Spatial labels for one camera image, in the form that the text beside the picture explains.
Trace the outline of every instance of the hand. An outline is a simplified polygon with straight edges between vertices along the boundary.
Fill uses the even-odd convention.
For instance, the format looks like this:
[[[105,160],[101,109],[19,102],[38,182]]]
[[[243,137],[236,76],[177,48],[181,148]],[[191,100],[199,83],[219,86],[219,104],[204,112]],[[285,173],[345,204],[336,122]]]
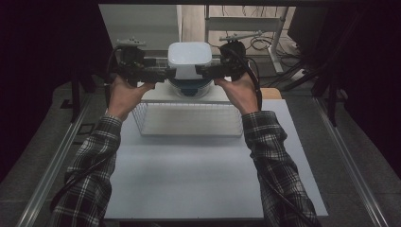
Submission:
[[[242,115],[259,111],[257,108],[256,91],[248,73],[245,73],[241,79],[233,82],[226,79],[215,79],[215,84],[224,89],[228,99]]]
[[[141,102],[145,92],[154,88],[154,83],[144,83],[140,87],[132,87],[120,76],[111,86],[111,97],[107,114],[126,120],[128,114]]]

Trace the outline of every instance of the person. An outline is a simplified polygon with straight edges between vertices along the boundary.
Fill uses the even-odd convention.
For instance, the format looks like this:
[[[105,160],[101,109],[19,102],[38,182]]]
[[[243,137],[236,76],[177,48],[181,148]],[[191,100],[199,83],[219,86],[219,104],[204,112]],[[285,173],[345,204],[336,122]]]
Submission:
[[[307,196],[297,172],[297,166],[286,153],[286,133],[274,112],[259,111],[253,83],[245,73],[237,81],[215,79],[227,97],[242,114],[245,142],[251,150],[251,158],[262,164],[258,170],[264,220],[266,226],[309,226],[293,210],[283,204],[273,193],[272,186],[296,209],[301,211],[314,226],[320,226],[313,203]],[[112,85],[108,111],[100,117],[96,129],[85,140],[65,173],[65,182],[75,179],[88,166],[119,147],[123,121],[141,102],[145,92],[154,84],[145,83],[131,87],[121,77]],[[101,226],[106,213],[112,187],[110,177],[115,167],[115,155],[91,174],[66,191],[52,211],[48,226]]]

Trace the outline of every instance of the white table surface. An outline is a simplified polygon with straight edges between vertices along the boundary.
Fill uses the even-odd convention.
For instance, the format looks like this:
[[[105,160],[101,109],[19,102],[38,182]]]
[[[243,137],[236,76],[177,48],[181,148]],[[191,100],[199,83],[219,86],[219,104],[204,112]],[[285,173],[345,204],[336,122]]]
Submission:
[[[275,111],[318,216],[327,216],[284,100],[264,100]],[[147,136],[132,115],[121,132],[105,218],[262,218],[259,182],[244,137]]]

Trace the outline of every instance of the plaid shirt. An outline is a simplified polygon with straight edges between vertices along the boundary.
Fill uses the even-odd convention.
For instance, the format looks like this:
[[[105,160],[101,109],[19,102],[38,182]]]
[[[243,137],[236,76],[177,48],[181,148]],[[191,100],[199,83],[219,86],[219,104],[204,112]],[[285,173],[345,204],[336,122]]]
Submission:
[[[242,116],[245,141],[251,157],[264,164],[264,174],[271,184],[312,222],[320,226],[313,204],[308,198],[297,172],[297,166],[286,153],[286,133],[274,112],[258,112]],[[65,173],[68,183],[88,166],[119,147],[122,122],[112,116],[100,118],[96,130],[79,149]],[[106,213],[112,187],[110,177],[115,156],[106,165],[73,186],[54,209],[48,226],[99,226]],[[267,226],[306,226],[306,224],[273,194],[258,175],[263,212]]]

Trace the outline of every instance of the person's left hand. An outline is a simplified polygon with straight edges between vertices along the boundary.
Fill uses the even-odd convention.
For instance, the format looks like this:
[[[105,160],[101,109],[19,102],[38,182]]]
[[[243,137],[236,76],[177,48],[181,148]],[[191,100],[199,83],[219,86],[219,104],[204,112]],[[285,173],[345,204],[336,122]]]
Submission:
[[[140,87],[132,87],[120,76],[111,85],[111,97],[107,114],[126,120],[128,114],[141,102],[145,92],[153,89],[154,83],[144,83]]]

